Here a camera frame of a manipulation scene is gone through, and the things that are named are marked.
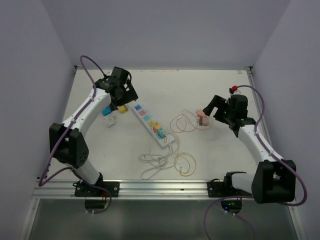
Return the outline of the teal cube plug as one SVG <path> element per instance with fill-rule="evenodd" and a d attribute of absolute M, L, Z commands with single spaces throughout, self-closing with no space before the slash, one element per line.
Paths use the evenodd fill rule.
<path fill-rule="evenodd" d="M 163 128 L 159 128 L 158 130 L 157 130 L 157 134 L 158 134 L 158 137 L 160 138 L 160 139 L 164 139 L 165 137 L 166 137 L 166 131 L 163 129 Z"/>

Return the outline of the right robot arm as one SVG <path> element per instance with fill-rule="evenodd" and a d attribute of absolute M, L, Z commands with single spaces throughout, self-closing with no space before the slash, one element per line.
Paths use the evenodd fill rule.
<path fill-rule="evenodd" d="M 203 112 L 208 117 L 216 108 L 214 119 L 229 126 L 246 146 L 257 164 L 255 174 L 245 171 L 227 172 L 221 183 L 208 182 L 208 187 L 221 190 L 224 196 L 253 196 L 258 204 L 292 202 L 295 198 L 296 165 L 274 152 L 269 143 L 259 137 L 256 121 L 248 117 L 248 99 L 233 94 L 228 99 L 215 95 Z"/>

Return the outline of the blue plug adapter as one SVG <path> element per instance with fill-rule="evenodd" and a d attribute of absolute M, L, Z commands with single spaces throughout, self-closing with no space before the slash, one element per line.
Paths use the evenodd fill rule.
<path fill-rule="evenodd" d="M 109 114 L 111 114 L 113 111 L 113 109 L 110 107 L 110 106 L 107 106 L 106 108 L 104 108 L 102 111 L 101 111 L 101 114 L 103 116 L 107 116 Z"/>

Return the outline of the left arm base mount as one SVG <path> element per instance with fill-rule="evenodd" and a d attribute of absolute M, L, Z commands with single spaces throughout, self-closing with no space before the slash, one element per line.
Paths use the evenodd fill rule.
<path fill-rule="evenodd" d="M 75 187 L 75 197 L 112 197 L 117 198 L 120 191 L 120 183 L 118 181 L 103 181 L 99 186 L 89 186 L 88 184 L 77 181 L 72 184 Z"/>

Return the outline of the pink cube plug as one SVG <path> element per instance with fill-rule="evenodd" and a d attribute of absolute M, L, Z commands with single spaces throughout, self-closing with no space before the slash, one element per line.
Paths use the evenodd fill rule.
<path fill-rule="evenodd" d="M 196 110 L 195 113 L 196 113 L 196 115 L 197 115 L 198 118 L 204 118 L 204 117 L 206 117 L 206 114 L 203 112 L 202 109 Z"/>
<path fill-rule="evenodd" d="M 199 117 L 199 119 L 197 120 L 197 123 L 199 126 L 207 127 L 210 125 L 210 118 L 207 116 Z"/>

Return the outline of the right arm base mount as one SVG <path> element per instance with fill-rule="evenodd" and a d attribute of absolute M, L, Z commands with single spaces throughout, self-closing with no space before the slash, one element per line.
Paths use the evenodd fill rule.
<path fill-rule="evenodd" d="M 251 197 L 252 195 L 240 189 L 227 188 L 225 183 L 217 178 L 208 181 L 207 183 L 207 193 L 209 198 L 223 198 L 223 197 L 234 197 L 234 196 L 244 196 Z"/>

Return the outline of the white power strip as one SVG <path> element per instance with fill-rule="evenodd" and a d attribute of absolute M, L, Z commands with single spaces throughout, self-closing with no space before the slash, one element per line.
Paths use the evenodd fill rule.
<path fill-rule="evenodd" d="M 175 141 L 175 137 L 154 117 L 147 107 L 138 103 L 132 108 L 132 111 L 161 148 L 164 149 Z M 159 138 L 157 132 L 153 131 L 154 123 L 161 124 L 166 132 L 165 138 Z"/>

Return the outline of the white plug adapter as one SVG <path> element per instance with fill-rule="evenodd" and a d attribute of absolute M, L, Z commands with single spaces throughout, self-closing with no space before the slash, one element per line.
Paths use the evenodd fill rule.
<path fill-rule="evenodd" d="M 105 117 L 102 120 L 102 122 L 107 128 L 110 128 L 110 127 L 114 126 L 117 123 L 117 117 L 116 116 Z"/>

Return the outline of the yellow cube plug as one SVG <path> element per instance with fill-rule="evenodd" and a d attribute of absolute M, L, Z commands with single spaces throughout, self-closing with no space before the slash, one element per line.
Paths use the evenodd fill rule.
<path fill-rule="evenodd" d="M 120 114 L 124 114 L 124 113 L 126 113 L 127 111 L 128 111 L 128 105 L 121 105 L 121 106 L 118 106 L 117 107 L 117 110 L 118 110 L 118 112 L 120 113 Z"/>
<path fill-rule="evenodd" d="M 161 128 L 162 128 L 162 125 L 159 124 L 158 122 L 155 122 L 154 125 L 152 126 L 152 129 L 155 133 L 157 133 Z"/>

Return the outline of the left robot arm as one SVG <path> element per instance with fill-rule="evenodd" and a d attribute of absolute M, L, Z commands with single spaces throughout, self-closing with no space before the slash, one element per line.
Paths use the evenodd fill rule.
<path fill-rule="evenodd" d="M 138 99 L 129 71 L 114 67 L 110 75 L 95 81 L 91 92 L 80 107 L 62 123 L 49 128 L 50 156 L 74 170 L 87 182 L 92 196 L 103 193 L 101 174 L 88 160 L 89 148 L 85 136 L 103 109 L 109 105 L 120 107 Z"/>

